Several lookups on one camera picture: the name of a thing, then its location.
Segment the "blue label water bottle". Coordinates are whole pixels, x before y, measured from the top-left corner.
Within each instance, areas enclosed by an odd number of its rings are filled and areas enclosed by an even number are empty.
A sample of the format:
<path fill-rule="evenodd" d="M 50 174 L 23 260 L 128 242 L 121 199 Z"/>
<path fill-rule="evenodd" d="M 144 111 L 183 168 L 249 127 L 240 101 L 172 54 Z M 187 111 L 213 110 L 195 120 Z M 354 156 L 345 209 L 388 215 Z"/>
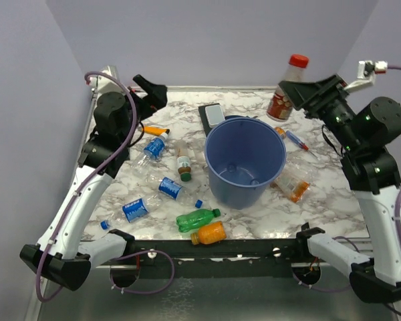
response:
<path fill-rule="evenodd" d="M 146 172 L 147 167 L 153 161 L 157 161 L 165 149 L 169 131 L 165 131 L 156 138 L 153 138 L 136 157 L 131 164 L 131 173 L 141 177 Z"/>

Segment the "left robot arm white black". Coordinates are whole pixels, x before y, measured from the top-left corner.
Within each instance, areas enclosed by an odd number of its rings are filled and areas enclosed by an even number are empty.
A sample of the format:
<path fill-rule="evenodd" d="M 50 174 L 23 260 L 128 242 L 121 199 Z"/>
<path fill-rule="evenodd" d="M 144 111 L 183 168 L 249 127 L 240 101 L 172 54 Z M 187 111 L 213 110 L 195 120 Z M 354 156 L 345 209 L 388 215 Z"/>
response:
<path fill-rule="evenodd" d="M 45 233 L 19 254 L 38 282 L 45 278 L 71 291 L 78 290 L 99 265 L 132 260 L 134 237 L 119 229 L 86 245 L 81 238 L 98 201 L 128 158 L 136 127 L 168 102 L 168 88 L 140 74 L 133 81 L 145 91 L 142 98 L 104 72 L 88 72 L 84 78 L 91 86 L 106 78 L 119 89 L 98 95 L 95 132 L 82 147 L 71 187 Z"/>

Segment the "red cap clear bottle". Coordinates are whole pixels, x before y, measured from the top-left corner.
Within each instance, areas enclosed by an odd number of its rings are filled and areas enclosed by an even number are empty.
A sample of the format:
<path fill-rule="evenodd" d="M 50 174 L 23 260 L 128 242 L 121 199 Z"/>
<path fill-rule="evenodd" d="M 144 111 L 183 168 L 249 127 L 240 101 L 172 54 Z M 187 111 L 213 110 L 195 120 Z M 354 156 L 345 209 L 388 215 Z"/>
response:
<path fill-rule="evenodd" d="M 302 81 L 304 70 L 309 64 L 309 58 L 300 54 L 293 54 L 289 58 L 288 64 L 283 80 L 291 82 Z M 278 122 L 285 122 L 289 119 L 292 110 L 292 103 L 278 86 L 267 108 L 268 117 Z"/>

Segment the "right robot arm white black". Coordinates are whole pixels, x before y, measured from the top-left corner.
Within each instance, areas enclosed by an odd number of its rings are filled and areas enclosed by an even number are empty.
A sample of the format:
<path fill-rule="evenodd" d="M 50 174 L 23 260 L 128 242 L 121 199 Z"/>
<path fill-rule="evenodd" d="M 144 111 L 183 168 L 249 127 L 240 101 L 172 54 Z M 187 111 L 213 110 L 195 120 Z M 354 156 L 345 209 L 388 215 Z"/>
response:
<path fill-rule="evenodd" d="M 296 110 L 319 119 L 344 148 L 342 170 L 358 200 L 373 248 L 358 253 L 325 233 L 305 226 L 293 246 L 300 261 L 320 258 L 350 281 L 365 303 L 401 300 L 401 177 L 387 145 L 401 135 L 401 105 L 379 96 L 360 112 L 347 103 L 348 87 L 333 75 L 319 82 L 282 81 Z"/>

